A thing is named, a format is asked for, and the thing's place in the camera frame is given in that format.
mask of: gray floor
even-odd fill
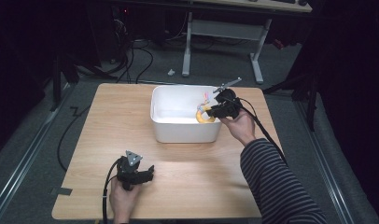
[[[235,41],[223,39],[224,42]],[[192,51],[191,74],[182,77],[181,67],[184,46],[165,45],[163,48],[152,44],[144,49],[152,53],[153,63],[140,77],[142,82],[159,81],[169,83],[200,84],[219,86],[222,83],[241,77],[243,81],[237,86],[255,87],[266,89],[283,81],[292,66],[301,46],[276,49],[266,45],[260,55],[260,68],[264,76],[264,84],[258,85],[252,74],[248,52],[253,43],[241,45],[227,45],[221,42],[215,43],[209,48],[210,43],[195,43]],[[145,46],[146,42],[136,43],[138,47]],[[136,78],[150,62],[148,53],[142,50],[134,51],[133,66],[130,69],[131,78]],[[175,75],[168,76],[170,69]],[[66,101],[60,107],[59,113],[51,113],[52,91],[51,85],[47,86],[46,98],[36,106],[22,121],[21,126],[12,135],[3,151],[0,153],[0,193],[6,183],[15,174],[15,169],[26,156],[28,148],[32,145],[40,127],[45,119],[51,115],[56,118],[51,123],[50,129],[44,140],[36,148],[34,160],[28,170],[23,170],[24,179],[19,179],[19,187],[13,189],[12,198],[7,198],[7,207],[1,208],[0,223],[94,223],[94,220],[54,220],[51,211],[56,196],[51,195],[52,188],[59,187],[64,178],[64,171],[57,160],[58,145],[64,130],[74,119],[71,106],[78,107],[81,111],[91,104],[95,90],[100,83],[111,82],[99,77],[82,76],[79,83],[67,96]],[[292,102],[289,91],[278,91],[272,95],[266,95],[274,125],[279,135],[282,148],[287,155],[290,169],[304,184],[311,196],[320,204],[327,215],[329,223],[379,223],[379,219],[366,199],[361,187],[353,175],[350,166],[346,162],[333,131],[323,110],[323,105],[318,97],[315,116],[314,133],[310,133],[303,123],[301,113],[302,103]],[[79,138],[82,125],[86,118],[85,113],[69,129],[61,146],[61,158],[63,165],[70,162],[72,153]],[[351,219],[343,221],[340,207],[334,204],[328,183],[318,165],[315,148],[319,146],[325,156],[336,184],[342,193],[342,198],[347,205],[349,214],[344,217]],[[197,220],[198,222],[225,222],[225,223],[260,223],[259,219],[232,219],[232,220]]]

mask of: table top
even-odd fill
[[[156,87],[144,84],[99,86],[62,184],[62,188],[73,191],[69,196],[58,195],[52,216],[56,219],[102,218],[102,194],[108,170],[130,150],[144,157],[139,171],[155,165],[154,179],[143,185],[132,218],[260,217],[240,170],[243,146],[225,125],[213,143],[156,141],[149,115]],[[261,123],[280,146],[262,91],[231,89],[255,107]],[[263,137],[258,128],[256,136]],[[113,216],[109,203],[107,214]]]
[[[193,0],[193,2],[203,2],[210,4],[221,4],[221,5],[231,5],[236,7],[255,7],[255,8],[264,8],[271,10],[282,10],[290,12],[311,12],[312,8],[309,4],[305,6],[300,6],[298,0],[296,3],[283,3],[272,0],[258,0],[257,2],[252,2],[249,0]]]

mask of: black cable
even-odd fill
[[[102,201],[102,206],[103,206],[103,222],[107,224],[107,186],[108,183],[111,181],[110,176],[111,172],[113,171],[114,167],[117,165],[120,159],[117,159],[113,165],[111,166],[110,170],[108,171],[107,178],[105,179],[105,188],[103,189],[103,201]]]
[[[152,62],[154,62],[154,57],[148,50],[145,50],[145,49],[140,49],[140,50],[148,53],[149,56],[151,56],[151,61],[149,62],[148,66],[139,75],[137,75],[136,82],[135,82],[136,84],[138,84],[140,76],[143,75],[143,73],[146,72],[146,70],[149,69],[149,67],[152,65]]]
[[[61,165],[62,169],[67,172],[67,168],[64,167],[62,161],[61,161],[61,145],[62,145],[62,141],[65,137],[65,135],[67,134],[68,130],[71,128],[71,126],[74,124],[74,122],[76,122],[76,120],[81,117],[81,115],[83,113],[85,113],[85,111],[87,111],[89,108],[91,108],[91,106],[87,106],[84,110],[81,111],[81,113],[77,114],[76,117],[70,122],[70,124],[66,127],[66,129],[64,130],[64,133],[59,141],[59,145],[58,145],[58,150],[57,150],[57,154],[58,154],[58,162],[59,164]]]
[[[120,82],[120,80],[121,80],[122,77],[125,75],[125,73],[127,73],[127,74],[128,74],[128,77],[129,77],[129,68],[132,66],[132,64],[133,64],[133,58],[134,58],[133,48],[131,48],[131,50],[132,50],[132,58],[131,58],[131,62],[129,63],[129,65],[126,63],[126,65],[125,65],[126,69],[125,69],[125,71],[122,72],[122,74],[119,76],[119,78],[117,78],[116,83],[119,83],[119,82]]]

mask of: white plastic bin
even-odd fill
[[[207,92],[209,106],[216,105],[216,87],[170,85],[159,86],[152,92],[150,116],[157,141],[162,143],[208,143],[217,139],[221,122],[199,123],[197,106]]]

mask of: striped sleeve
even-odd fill
[[[245,147],[241,169],[263,224],[327,223],[319,206],[267,140],[258,139]]]

